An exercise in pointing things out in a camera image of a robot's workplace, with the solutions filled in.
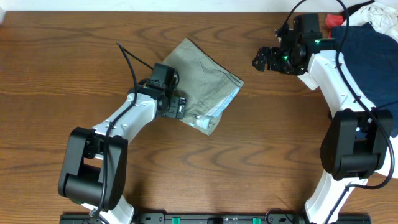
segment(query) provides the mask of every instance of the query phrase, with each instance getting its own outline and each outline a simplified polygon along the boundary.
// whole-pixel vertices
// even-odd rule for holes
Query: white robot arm
[[[375,105],[366,98],[355,83],[345,65],[343,54],[340,54],[339,57],[341,69],[349,84],[353,87],[356,94],[361,97],[361,101],[371,110]],[[332,116],[334,116],[337,111],[344,111],[346,109],[355,112],[364,111],[358,102],[355,101],[353,95],[340,77],[336,69],[335,58],[335,50],[324,50],[318,54],[313,54],[308,64],[308,73],[305,75],[309,75],[320,87]],[[389,169],[389,154],[386,156],[386,162],[383,167],[384,166],[388,167],[382,169]],[[312,223],[324,223],[329,212],[337,202],[339,195],[345,190],[345,186],[348,184],[366,185],[367,182],[368,179],[360,179],[359,177],[344,178],[337,181],[331,174],[324,170],[314,194],[305,203],[305,211],[309,221]],[[330,218],[329,223],[337,221],[338,212],[353,189],[354,188],[351,188],[351,190],[347,192]]]
[[[377,170],[387,175],[390,154],[386,154],[387,144],[364,108],[355,100],[338,66],[365,107],[372,111],[375,105],[359,89],[342,53],[339,54],[340,64],[336,64],[336,42],[322,39],[318,14],[295,17],[294,29],[284,24],[276,30],[276,36],[280,39],[280,47],[260,48],[252,65],[259,71],[264,71],[267,65],[268,70],[304,75],[305,80],[311,82],[308,86],[312,89],[320,87],[333,120],[321,145],[321,161],[325,170],[314,194],[305,203],[305,213],[307,222],[325,223],[338,202],[328,220],[332,223],[337,221],[340,208],[354,188],[345,192],[346,186],[366,185],[368,177]],[[390,134],[391,113],[387,110],[373,110],[371,113]]]
[[[146,85],[137,86],[138,90],[130,90],[123,105],[108,119],[91,129],[75,128],[65,153],[58,183],[59,194],[90,209],[91,215],[96,213],[98,206],[101,206],[100,201],[104,200],[98,223],[130,224],[134,208],[123,197],[127,147],[136,134],[156,117],[183,118],[186,100],[172,94],[178,81],[178,73],[173,68],[155,64],[151,79],[142,83]],[[107,181],[104,181],[104,165],[93,167],[84,161],[104,159],[106,133],[111,122],[115,123],[108,136]]]

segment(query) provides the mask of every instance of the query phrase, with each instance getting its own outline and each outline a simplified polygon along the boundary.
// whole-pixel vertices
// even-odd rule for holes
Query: green cloth
[[[180,75],[176,91],[187,99],[182,121],[210,135],[243,81],[215,63],[188,39],[184,39],[163,64],[173,67]]]

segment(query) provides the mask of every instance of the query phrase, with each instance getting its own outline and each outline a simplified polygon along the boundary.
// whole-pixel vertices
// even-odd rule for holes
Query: wood grain
[[[57,183],[70,131],[107,118],[132,86],[115,41],[153,64],[185,37],[244,86],[211,136],[171,119],[144,127],[129,146],[127,200],[169,213],[300,210],[322,174],[327,104],[297,77],[251,66],[259,47],[277,45],[273,30],[286,15],[8,12],[0,28],[0,223],[87,212],[59,196]],[[133,63],[138,79],[150,75]],[[394,223],[397,187],[356,189],[343,212]]]

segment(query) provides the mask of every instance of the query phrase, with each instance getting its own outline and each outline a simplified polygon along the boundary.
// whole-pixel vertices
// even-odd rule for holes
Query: dark blue fabric
[[[341,42],[346,27],[331,36]],[[376,106],[398,100],[398,43],[376,32],[369,23],[350,26],[342,49],[344,61],[360,89]],[[398,103],[387,106],[394,117],[392,137],[398,135]]]

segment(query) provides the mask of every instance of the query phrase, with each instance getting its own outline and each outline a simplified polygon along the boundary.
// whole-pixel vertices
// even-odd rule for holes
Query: black cable
[[[143,85],[143,84],[147,83],[148,81],[150,81],[150,78],[144,78],[138,82],[138,85]]]
[[[386,107],[386,106],[390,106],[390,105],[393,105],[393,104],[396,104],[396,103],[398,103],[398,100],[395,100],[395,101],[390,102],[390,103],[386,103],[385,105],[378,106],[376,109],[380,109],[380,108],[383,108],[383,107]]]
[[[101,200],[99,201],[99,205],[98,205],[97,210],[93,214],[93,218],[95,218],[95,219],[97,219],[99,217],[100,212],[102,211],[102,208],[103,208],[103,205],[104,205],[104,201],[105,201],[106,187],[107,187],[107,184],[108,184],[107,177],[108,177],[109,135],[111,134],[111,131],[112,131],[114,125],[116,124],[116,122],[118,122],[118,120],[127,111],[129,111],[129,109],[131,109],[136,104],[136,101],[137,101],[137,92],[138,92],[137,87],[138,87],[138,84],[137,84],[136,74],[134,73],[134,69],[133,69],[133,67],[131,65],[131,62],[130,62],[129,58],[126,55],[124,47],[119,42],[116,42],[116,43],[119,46],[121,52],[123,53],[124,58],[126,59],[127,64],[129,65],[129,68],[130,68],[130,71],[131,71],[132,79],[134,81],[134,99],[133,99],[131,104],[126,109],[124,109],[120,114],[117,115],[117,117],[115,117],[113,119],[113,121],[109,122],[108,129],[106,130],[106,134],[105,134],[105,137],[104,137],[104,144],[103,144],[103,146],[104,146],[104,148],[103,148],[103,157],[104,157],[104,159],[103,159],[103,169],[104,169],[104,172],[103,172],[103,187],[102,187]]]
[[[104,224],[109,224],[108,221],[105,220],[105,218],[103,218],[101,215],[98,216],[98,218],[101,220],[101,222],[103,222]]]
[[[294,6],[294,8],[291,10],[291,12],[289,13],[289,15],[287,16],[285,22],[282,24],[282,26],[280,27],[280,30],[283,30],[287,24],[287,21],[289,21],[291,15],[293,14],[293,12],[296,10],[297,7],[299,7],[303,2],[305,2],[306,0],[301,0],[299,3],[297,3],[296,6]]]
[[[268,212],[266,213],[266,216],[265,216],[265,218],[264,218],[265,221],[267,222],[267,224],[271,224],[271,222],[268,221],[268,213],[271,212],[271,211],[273,211],[273,210],[281,210],[281,211],[283,211],[283,209],[281,209],[281,208],[272,208],[272,209],[268,210]],[[285,214],[285,216],[286,216],[286,219],[288,219],[289,222],[293,223],[293,220],[291,220],[291,219],[287,216],[287,214]]]
[[[148,65],[147,63],[145,63],[144,61],[142,61],[141,59],[139,59],[139,58],[137,58],[135,55],[133,55],[132,53],[130,53],[130,51],[128,51],[127,49],[125,49],[124,47],[122,47],[123,48],[123,50],[127,53],[127,54],[129,54],[130,56],[132,56],[134,59],[136,59],[137,61],[139,61],[139,62],[141,62],[141,63],[143,63],[145,66],[147,66],[148,68],[150,68],[150,69],[154,69],[154,68],[152,68],[152,66],[150,66],[150,65]]]

